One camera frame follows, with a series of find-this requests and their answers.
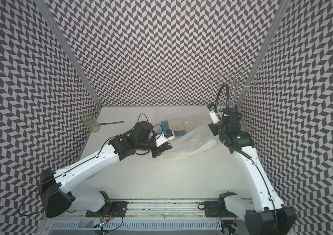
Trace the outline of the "clear plastic vacuum bag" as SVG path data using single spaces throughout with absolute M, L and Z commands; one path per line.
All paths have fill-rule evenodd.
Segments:
M 162 162 L 175 162 L 192 157 L 216 146 L 217 140 L 210 131 L 208 125 L 211 119 L 191 116 L 185 118 L 173 118 L 170 120 L 183 120 L 186 134 L 175 137 L 169 141 L 172 149 L 166 150 L 157 158 Z

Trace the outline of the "blue and beige towel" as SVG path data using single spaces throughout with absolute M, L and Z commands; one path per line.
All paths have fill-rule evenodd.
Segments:
M 182 137 L 186 134 L 186 129 L 183 120 L 164 120 L 160 125 L 163 129 L 170 129 L 174 132 L 175 137 Z

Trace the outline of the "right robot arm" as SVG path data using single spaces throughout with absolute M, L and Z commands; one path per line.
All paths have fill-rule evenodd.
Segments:
M 229 107 L 218 111 L 213 103 L 207 105 L 207 110 L 212 121 L 211 132 L 239 163 L 253 200 L 250 205 L 226 193 L 223 195 L 225 209 L 243 220 L 251 235 L 294 235 L 296 210 L 284 203 L 268 179 L 253 139 L 241 130 L 239 110 Z

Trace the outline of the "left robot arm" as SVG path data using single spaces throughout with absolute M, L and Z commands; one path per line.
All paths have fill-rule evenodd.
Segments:
M 140 121 L 131 130 L 111 137 L 88 157 L 58 170 L 43 170 L 37 191 L 45 216 L 54 218 L 68 210 L 99 211 L 105 205 L 104 197 L 74 191 L 80 183 L 105 167 L 135 155 L 138 150 L 150 151 L 156 158 L 172 149 L 169 141 L 174 138 L 175 134 L 169 128 L 155 132 L 151 123 Z

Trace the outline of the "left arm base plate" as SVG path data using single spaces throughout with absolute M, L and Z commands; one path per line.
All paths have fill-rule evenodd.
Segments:
M 92 212 L 87 211 L 86 217 L 125 217 L 127 211 L 128 202 L 127 201 L 114 201 L 111 204 L 106 203 L 99 211 Z

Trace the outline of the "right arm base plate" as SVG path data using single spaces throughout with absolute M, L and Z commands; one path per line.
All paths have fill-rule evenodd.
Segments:
M 230 214 L 223 202 L 205 201 L 203 205 L 206 217 L 225 217 Z

